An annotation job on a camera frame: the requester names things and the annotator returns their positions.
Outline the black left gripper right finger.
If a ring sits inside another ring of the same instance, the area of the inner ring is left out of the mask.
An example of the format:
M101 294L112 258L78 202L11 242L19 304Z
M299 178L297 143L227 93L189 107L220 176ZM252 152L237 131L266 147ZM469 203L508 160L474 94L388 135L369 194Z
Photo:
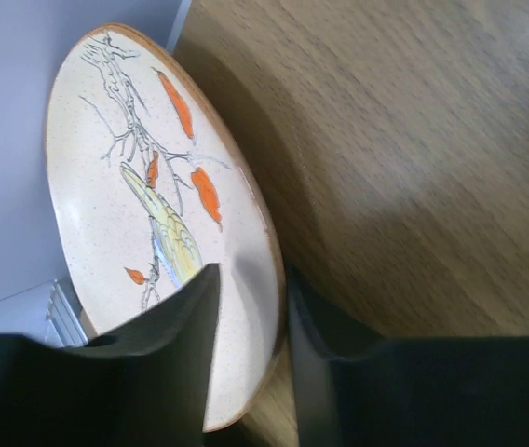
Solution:
M303 446L529 446L529 336L393 337L287 280Z

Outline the beige plate orange leaves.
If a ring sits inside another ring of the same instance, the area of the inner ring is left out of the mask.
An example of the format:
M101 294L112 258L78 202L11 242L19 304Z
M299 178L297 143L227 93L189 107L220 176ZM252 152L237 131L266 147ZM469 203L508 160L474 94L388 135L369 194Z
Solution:
M160 45L108 23L65 57L45 130L63 253L96 333L220 266L204 428L234 424L274 369L285 274L264 198L223 120Z

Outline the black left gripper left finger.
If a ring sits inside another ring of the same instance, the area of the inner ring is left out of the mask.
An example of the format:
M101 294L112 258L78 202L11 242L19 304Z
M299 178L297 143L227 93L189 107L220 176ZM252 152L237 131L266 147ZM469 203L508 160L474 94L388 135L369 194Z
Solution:
M208 264L80 347L0 334L0 446L201 445L220 289Z

